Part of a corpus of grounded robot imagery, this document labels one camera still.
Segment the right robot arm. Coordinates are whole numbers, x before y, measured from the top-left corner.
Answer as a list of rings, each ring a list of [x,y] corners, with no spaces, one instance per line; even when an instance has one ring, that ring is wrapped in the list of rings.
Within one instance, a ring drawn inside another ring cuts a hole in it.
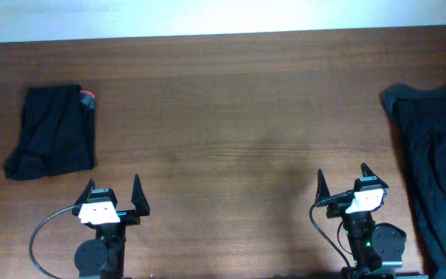
[[[372,213],[384,205],[389,185],[376,175],[367,164],[360,166],[362,176],[355,180],[353,189],[332,195],[323,171],[317,171],[317,192],[314,204],[309,209],[313,227],[335,249],[346,266],[339,277],[356,278],[427,278],[426,274],[400,274],[407,234],[393,224],[377,223]],[[316,208],[326,208],[326,217],[340,218],[340,229],[350,247],[349,254],[340,243],[335,244],[314,220]]]

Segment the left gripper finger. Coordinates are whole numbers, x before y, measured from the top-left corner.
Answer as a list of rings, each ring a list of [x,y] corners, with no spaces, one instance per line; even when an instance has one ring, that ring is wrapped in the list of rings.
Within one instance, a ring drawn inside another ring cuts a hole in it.
[[[88,200],[90,193],[95,189],[95,182],[90,179],[85,189],[82,191],[78,199],[75,201],[75,205],[82,205]]]
[[[135,174],[132,188],[131,203],[135,206],[138,216],[150,215],[150,206],[143,192],[140,177]]]

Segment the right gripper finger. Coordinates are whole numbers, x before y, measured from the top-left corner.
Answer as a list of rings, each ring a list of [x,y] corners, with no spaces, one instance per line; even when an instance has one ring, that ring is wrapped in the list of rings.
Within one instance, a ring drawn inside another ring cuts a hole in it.
[[[388,189],[389,186],[379,178],[366,164],[361,164],[362,177],[360,178],[360,188],[362,190]]]
[[[322,169],[317,171],[317,191],[315,196],[315,202],[321,203],[331,197],[330,191],[328,189],[327,182],[325,180]]]

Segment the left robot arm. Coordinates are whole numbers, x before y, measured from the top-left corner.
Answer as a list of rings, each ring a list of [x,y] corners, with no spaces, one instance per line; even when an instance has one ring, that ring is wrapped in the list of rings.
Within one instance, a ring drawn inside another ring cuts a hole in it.
[[[138,174],[134,176],[131,203],[133,209],[118,211],[112,189],[97,189],[93,180],[87,183],[72,207],[72,214],[95,231],[95,237],[83,242],[74,254],[80,278],[124,277],[126,228],[139,225],[142,217],[150,215]]]

